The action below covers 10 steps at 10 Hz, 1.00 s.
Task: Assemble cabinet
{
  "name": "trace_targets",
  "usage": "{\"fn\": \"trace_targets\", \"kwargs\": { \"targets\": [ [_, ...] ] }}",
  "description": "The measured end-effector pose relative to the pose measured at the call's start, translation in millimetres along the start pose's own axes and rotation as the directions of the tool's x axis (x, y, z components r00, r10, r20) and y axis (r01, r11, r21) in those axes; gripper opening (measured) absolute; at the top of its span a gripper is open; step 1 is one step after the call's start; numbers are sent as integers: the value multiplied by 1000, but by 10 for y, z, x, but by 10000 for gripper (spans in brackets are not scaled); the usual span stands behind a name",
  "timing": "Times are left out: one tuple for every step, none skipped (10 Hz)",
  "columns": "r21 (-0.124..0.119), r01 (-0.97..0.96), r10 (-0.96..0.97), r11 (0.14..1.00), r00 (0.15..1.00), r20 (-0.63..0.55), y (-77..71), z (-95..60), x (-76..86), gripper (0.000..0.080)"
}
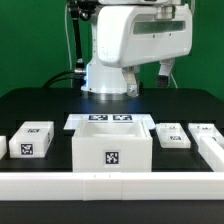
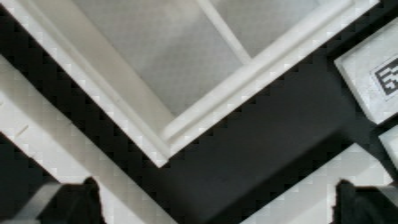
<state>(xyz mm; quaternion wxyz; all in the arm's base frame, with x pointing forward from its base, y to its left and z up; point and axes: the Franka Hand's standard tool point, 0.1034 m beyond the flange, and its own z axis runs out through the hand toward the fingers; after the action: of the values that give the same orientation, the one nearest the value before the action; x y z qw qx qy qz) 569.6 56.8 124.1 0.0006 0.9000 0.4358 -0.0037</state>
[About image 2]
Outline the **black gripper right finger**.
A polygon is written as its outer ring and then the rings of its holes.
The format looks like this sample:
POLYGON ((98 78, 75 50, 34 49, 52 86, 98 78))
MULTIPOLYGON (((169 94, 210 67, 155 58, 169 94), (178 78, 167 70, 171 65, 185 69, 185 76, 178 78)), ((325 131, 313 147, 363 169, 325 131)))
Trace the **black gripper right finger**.
POLYGON ((398 186, 336 185, 334 224, 398 224, 398 186))

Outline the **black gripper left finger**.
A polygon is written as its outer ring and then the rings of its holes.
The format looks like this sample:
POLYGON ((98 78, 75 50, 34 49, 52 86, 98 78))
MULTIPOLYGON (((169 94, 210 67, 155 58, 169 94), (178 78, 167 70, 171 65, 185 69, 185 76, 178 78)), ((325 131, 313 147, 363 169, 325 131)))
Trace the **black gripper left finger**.
POLYGON ((94 178, 82 183, 48 183, 0 224, 107 224, 94 178))

